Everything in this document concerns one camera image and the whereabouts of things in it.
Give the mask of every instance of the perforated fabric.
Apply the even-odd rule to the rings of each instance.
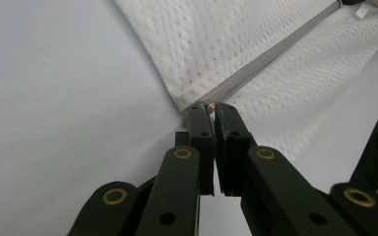
[[[228,100],[258,144],[277,148],[290,160],[300,155],[378,49],[378,11],[368,8],[359,21],[356,8],[342,7]]]
[[[336,0],[116,0],[180,110]]]

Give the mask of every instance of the mesh laundry bag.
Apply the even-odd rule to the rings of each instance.
[[[182,111],[338,4],[334,0],[116,0]],[[260,145],[295,160],[378,49],[378,10],[344,6],[226,102]]]

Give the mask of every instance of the white mesh fabric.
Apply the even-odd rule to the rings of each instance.
[[[336,0],[116,0],[180,110]]]
[[[378,12],[369,8],[359,21],[356,8],[342,7],[228,100],[258,144],[279,149],[290,160],[299,156],[378,49]]]

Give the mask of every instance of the brass ring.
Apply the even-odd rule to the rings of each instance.
[[[121,197],[119,197],[119,199],[117,200],[110,200],[108,196],[112,193],[120,193]],[[103,194],[102,200],[106,205],[117,205],[124,202],[126,198],[127,198],[127,191],[124,189],[116,188],[116,189],[111,189],[111,190],[106,191],[106,193]]]
[[[177,149],[173,153],[173,155],[176,156],[177,158],[186,159],[192,155],[192,151],[190,151],[189,149]]]
[[[269,149],[258,149],[256,154],[265,159],[273,159],[276,157],[275,153]]]
[[[350,200],[352,203],[357,204],[362,207],[374,207],[376,205],[376,200],[368,195],[367,193],[355,189],[355,188],[347,188],[344,191],[344,195],[348,200]],[[364,198],[364,200],[357,199],[355,195],[360,195]]]

